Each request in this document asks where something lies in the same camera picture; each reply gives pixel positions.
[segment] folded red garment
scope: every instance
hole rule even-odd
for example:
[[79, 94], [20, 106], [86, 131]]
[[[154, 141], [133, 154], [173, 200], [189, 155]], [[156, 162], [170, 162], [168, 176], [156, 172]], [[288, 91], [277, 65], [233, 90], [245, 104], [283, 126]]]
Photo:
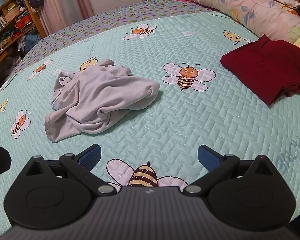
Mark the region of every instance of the folded red garment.
[[300, 94], [300, 48], [289, 42], [263, 35], [223, 55], [221, 64], [267, 105]]

